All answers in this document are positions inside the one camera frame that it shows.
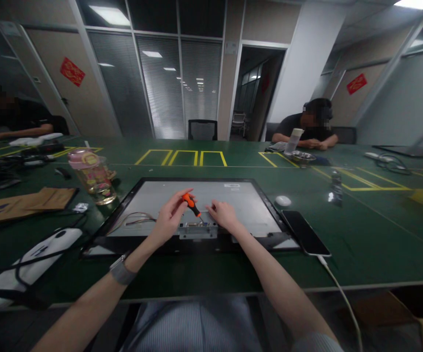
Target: person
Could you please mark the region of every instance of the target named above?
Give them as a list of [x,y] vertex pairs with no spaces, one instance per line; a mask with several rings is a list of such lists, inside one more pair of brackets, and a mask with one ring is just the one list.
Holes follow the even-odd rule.
[[302,113],[287,116],[272,136],[272,142],[288,142],[293,129],[303,129],[298,147],[327,150],[338,142],[338,137],[329,127],[332,118],[332,103],[329,99],[317,98],[304,104]]
[[[177,192],[163,205],[150,235],[123,261],[124,269],[137,273],[155,250],[172,237],[187,209],[182,195],[192,190]],[[291,330],[296,340],[293,350],[341,352],[324,318],[287,271],[239,222],[233,207],[213,200],[212,206],[206,208],[238,240],[272,306]],[[127,288],[125,282],[119,283],[123,280],[114,276],[111,269],[85,292],[32,351],[83,351]],[[261,351],[249,310],[242,301],[218,301],[223,304],[221,309],[209,305],[206,299],[142,304],[121,351]]]
[[0,90],[0,127],[10,131],[0,132],[0,139],[37,137],[53,132],[68,134],[66,121],[52,116],[41,104],[15,98]]

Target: smartphone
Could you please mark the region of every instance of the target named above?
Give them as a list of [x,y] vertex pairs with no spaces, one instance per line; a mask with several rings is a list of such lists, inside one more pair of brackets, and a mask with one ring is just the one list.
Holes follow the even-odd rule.
[[283,210],[282,215],[306,254],[332,256],[300,212]]

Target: orange screwdriver handle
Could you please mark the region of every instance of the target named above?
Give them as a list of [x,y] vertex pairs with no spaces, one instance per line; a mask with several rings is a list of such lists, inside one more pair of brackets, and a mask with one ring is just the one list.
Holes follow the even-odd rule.
[[197,209],[197,206],[195,205],[193,198],[190,196],[190,193],[185,193],[182,196],[182,199],[187,202],[187,206],[193,211],[196,217],[199,217],[202,215],[202,213]]

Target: gray watch strap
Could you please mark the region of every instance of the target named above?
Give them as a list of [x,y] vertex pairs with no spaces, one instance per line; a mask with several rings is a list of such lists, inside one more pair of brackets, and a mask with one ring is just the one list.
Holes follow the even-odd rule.
[[129,271],[124,264],[125,256],[121,256],[114,264],[110,267],[110,273],[114,277],[115,281],[121,285],[129,285],[137,273]]

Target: red paper sign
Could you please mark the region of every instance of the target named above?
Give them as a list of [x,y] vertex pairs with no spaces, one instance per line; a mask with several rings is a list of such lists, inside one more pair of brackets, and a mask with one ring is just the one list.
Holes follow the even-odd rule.
[[69,58],[65,58],[60,67],[60,73],[68,78],[74,85],[80,86],[85,73],[79,69]]
[[358,89],[365,86],[368,83],[366,80],[366,77],[364,74],[361,74],[357,78],[355,78],[353,81],[351,81],[349,84],[347,84],[348,93],[352,95],[355,93]]

